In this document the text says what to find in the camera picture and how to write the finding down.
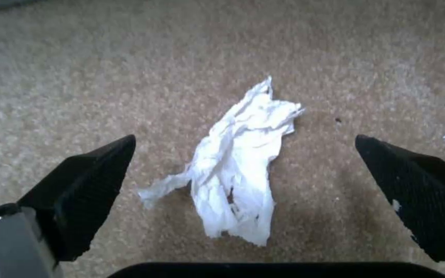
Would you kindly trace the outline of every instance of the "carpet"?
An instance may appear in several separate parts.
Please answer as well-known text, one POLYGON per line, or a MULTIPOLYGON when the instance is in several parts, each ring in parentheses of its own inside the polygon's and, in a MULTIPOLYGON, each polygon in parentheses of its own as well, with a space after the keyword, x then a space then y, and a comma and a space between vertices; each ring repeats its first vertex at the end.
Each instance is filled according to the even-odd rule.
POLYGON ((65 157, 137 148, 90 251, 66 277, 139 262, 403 261, 410 239, 353 146, 375 136, 445 160, 445 1, 47 0, 0 10, 0 204, 65 157), (204 235, 188 189, 152 210, 209 128, 272 75, 306 113, 270 166, 267 247, 204 235))

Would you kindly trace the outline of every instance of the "white tissue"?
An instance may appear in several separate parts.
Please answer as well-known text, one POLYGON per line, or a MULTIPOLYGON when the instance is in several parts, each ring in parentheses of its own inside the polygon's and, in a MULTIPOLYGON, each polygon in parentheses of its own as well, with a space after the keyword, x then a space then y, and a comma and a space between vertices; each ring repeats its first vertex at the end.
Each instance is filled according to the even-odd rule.
POLYGON ((226 112, 200 141, 184 172, 139 190, 145 206, 191 181, 207 236, 228 231, 265 246, 274 210, 267 166, 279 155, 281 137, 294 132, 293 119, 304 112, 299 103, 272 100, 271 81, 268 77, 255 85, 226 112))

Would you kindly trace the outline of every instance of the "tissue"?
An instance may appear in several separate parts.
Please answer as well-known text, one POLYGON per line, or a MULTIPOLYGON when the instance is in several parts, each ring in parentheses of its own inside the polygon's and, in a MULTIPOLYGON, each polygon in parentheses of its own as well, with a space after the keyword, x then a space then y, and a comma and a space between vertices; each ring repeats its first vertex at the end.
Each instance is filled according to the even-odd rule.
POLYGON ((255 85, 198 144, 185 171, 155 181, 138 195, 144 205, 191 181, 191 197, 205 233, 227 231, 265 246, 270 236, 274 200, 267 167, 279 155, 281 138, 294 132, 299 103, 272 99, 272 78, 255 85))

